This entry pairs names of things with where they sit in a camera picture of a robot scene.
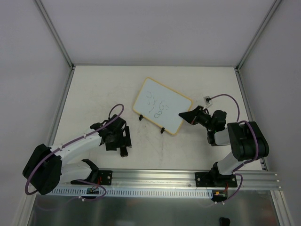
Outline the black whiteboard eraser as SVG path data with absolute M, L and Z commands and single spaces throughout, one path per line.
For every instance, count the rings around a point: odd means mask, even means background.
M 121 147 L 120 148 L 120 156 L 121 157 L 127 157 L 128 156 L 128 151 L 126 147 Z

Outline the yellow framed whiteboard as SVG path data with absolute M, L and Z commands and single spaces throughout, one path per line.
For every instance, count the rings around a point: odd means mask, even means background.
M 134 101 L 133 111 L 171 135 L 183 123 L 180 113 L 191 109 L 191 98 L 147 77 Z

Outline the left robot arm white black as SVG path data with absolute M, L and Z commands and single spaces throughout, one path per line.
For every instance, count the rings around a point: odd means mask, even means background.
M 121 157 L 127 157 L 127 148 L 132 145 L 127 122 L 115 114 L 102 123 L 92 124 L 85 134 L 65 145 L 38 145 L 22 175 L 27 185 L 32 185 L 42 195 L 64 183 L 110 185 L 111 172 L 101 172 L 90 159 L 71 162 L 101 145 L 105 145 L 106 151 L 120 150 Z

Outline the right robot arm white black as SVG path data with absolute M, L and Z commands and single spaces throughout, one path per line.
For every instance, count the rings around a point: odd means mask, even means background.
M 179 116 L 191 125 L 205 127 L 211 146 L 231 147 L 230 153 L 214 163 L 210 171 L 195 173 L 196 187 L 237 187 L 234 173 L 269 154 L 269 145 L 254 121 L 226 123 L 225 111 L 216 110 L 209 115 L 202 106 Z

